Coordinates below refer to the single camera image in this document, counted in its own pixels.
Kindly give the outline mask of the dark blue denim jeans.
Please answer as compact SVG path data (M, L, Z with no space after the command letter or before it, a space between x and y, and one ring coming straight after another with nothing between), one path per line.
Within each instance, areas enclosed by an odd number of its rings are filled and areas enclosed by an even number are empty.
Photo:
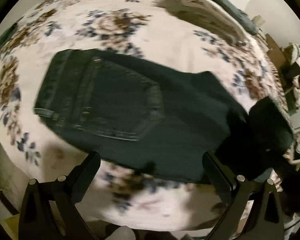
M207 183L203 154L255 179L293 141L276 103L246 111L211 72L97 49L57 52L34 112L69 144L164 180Z

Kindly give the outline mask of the black white jacket on chair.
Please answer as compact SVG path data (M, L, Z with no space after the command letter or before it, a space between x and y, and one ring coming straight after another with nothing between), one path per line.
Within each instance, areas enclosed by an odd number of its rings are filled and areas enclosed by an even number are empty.
M283 50L287 65L282 68L284 93L290 114L300 109L300 44L290 42Z

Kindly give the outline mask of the brown cardboard box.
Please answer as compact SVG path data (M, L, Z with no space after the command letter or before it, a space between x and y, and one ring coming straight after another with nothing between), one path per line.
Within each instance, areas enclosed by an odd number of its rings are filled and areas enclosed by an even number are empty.
M267 55L274 66L278 70L280 70L282 67L285 67L288 64L288 61L286 60L281 48L269 34L266 34L266 42L269 48Z

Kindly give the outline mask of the floral bed blanket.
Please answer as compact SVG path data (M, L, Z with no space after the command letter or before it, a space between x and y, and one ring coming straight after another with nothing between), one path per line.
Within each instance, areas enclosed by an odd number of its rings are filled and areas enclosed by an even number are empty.
M56 179L90 151L69 144L34 112L53 56L97 49L154 62L173 70L211 72L246 110L270 97L287 110L279 75L258 40L230 45L183 21L157 0L30 0L0 27L0 144L19 174L10 194L17 207L26 179ZM98 220L155 231L213 227L226 206L214 186L164 180L101 158L78 204L89 224Z

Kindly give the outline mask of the folded white clothes stack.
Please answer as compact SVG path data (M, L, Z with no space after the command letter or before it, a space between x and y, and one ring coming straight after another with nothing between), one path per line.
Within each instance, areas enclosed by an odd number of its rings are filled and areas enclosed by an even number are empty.
M189 23L204 28L230 44L247 42L245 29L212 0L157 0L155 5Z

